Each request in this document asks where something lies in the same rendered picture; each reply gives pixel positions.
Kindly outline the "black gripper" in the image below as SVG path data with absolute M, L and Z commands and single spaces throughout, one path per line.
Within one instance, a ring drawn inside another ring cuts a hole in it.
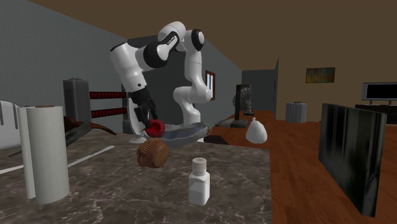
M 151 115 L 152 120 L 157 120 L 158 115 L 157 108 L 148 88 L 144 87 L 138 91 L 129 92 L 129 97 L 134 104 L 137 104 L 135 114 L 138 121 L 143 123 L 145 128 L 150 128 L 149 116 Z

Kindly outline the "red cup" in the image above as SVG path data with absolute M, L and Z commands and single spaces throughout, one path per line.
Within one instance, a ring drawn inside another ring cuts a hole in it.
M 150 127 L 145 128 L 145 132 L 150 137 L 162 137 L 165 132 L 165 125 L 161 120 L 149 120 Z

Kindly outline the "brown muffin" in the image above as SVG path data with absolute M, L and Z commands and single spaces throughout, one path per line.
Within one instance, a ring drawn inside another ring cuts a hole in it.
M 169 147 L 159 138 L 146 140 L 137 150 L 137 162 L 142 167 L 159 168 L 169 157 Z

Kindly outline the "grey-blue shallow bowl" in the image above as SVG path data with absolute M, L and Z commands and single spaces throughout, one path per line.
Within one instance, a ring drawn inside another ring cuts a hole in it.
M 212 127 L 204 122 L 197 122 L 183 126 L 165 124 L 165 132 L 160 139 L 171 148 L 180 148 L 203 140 L 212 131 Z

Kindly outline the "brown framed window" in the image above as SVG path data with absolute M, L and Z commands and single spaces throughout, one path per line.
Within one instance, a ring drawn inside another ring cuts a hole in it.
M 205 83 L 207 85 L 207 87 L 210 89 L 211 91 L 211 100 L 214 101 L 215 100 L 215 84 L 216 82 L 216 74 L 214 72 L 205 71 Z

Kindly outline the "dark brown curved object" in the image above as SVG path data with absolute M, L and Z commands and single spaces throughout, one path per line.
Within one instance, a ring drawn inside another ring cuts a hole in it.
M 64 134 L 66 146 L 74 143 L 92 129 L 101 129 L 112 135 L 116 135 L 115 132 L 103 125 L 90 123 L 87 121 L 77 122 L 66 116 L 64 117 L 63 122 L 60 120 L 59 116 L 41 119 L 38 122 L 29 120 L 27 116 L 27 121 L 29 134 L 38 135 L 39 131 L 44 130 L 46 134 L 49 134 L 48 139 L 53 137 L 59 138 L 61 134 Z

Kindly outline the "white salt shaker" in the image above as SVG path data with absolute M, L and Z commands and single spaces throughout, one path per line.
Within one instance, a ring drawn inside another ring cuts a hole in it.
M 210 178 L 207 172 L 207 160 L 194 158 L 192 160 L 192 173 L 188 178 L 189 203 L 198 206 L 206 205 L 210 197 Z

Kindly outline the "white paper towel roll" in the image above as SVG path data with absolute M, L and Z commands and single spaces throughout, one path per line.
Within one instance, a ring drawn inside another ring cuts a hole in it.
M 23 165 L 24 165 L 24 178 L 27 199 L 36 197 L 34 187 L 34 175 L 32 169 L 31 147 L 29 140 L 29 128 L 27 121 L 26 108 L 18 108 L 18 124 L 20 129 L 20 143 L 22 149 Z
M 36 202 L 56 202 L 69 194 L 63 109 L 36 106 L 26 112 Z

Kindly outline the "white tied bag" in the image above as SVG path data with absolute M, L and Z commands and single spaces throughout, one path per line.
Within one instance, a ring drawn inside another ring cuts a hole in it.
M 246 132 L 246 139 L 254 144 L 263 144 L 267 141 L 267 138 L 268 135 L 264 125 L 253 117 Z

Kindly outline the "white toaster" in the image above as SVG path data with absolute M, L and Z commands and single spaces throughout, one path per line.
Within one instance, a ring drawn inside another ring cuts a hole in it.
M 18 108 L 12 102 L 0 101 L 0 151 L 20 146 Z

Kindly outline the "grey bin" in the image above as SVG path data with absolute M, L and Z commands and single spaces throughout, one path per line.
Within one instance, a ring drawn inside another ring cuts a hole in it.
M 290 123 L 305 123 L 307 118 L 306 102 L 287 102 L 285 121 Z

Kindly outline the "grey framed television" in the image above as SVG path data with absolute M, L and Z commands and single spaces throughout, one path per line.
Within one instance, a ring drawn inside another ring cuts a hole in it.
M 363 83 L 361 99 L 364 101 L 397 101 L 397 82 Z

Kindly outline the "grey post with red bars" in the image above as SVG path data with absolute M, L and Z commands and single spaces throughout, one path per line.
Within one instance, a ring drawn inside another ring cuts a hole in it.
M 90 99 L 90 85 L 87 80 L 70 78 L 63 80 L 65 115 L 77 121 L 88 120 L 103 125 L 114 132 L 123 132 L 123 115 L 92 118 L 91 111 L 121 108 L 121 99 Z

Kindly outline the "black post on base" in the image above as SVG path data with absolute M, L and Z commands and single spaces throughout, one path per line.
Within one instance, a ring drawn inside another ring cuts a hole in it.
M 240 95 L 237 95 L 236 106 L 235 108 L 235 118 L 229 118 L 225 120 L 219 121 L 215 126 L 216 127 L 235 127 L 235 128 L 243 128 L 245 129 L 248 125 L 248 120 L 240 119 L 240 110 L 244 108 L 243 104 L 240 105 Z

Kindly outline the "wall picture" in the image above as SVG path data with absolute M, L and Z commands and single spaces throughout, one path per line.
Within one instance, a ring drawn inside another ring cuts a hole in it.
M 305 75 L 306 83 L 334 83 L 335 82 L 335 68 L 307 68 Z

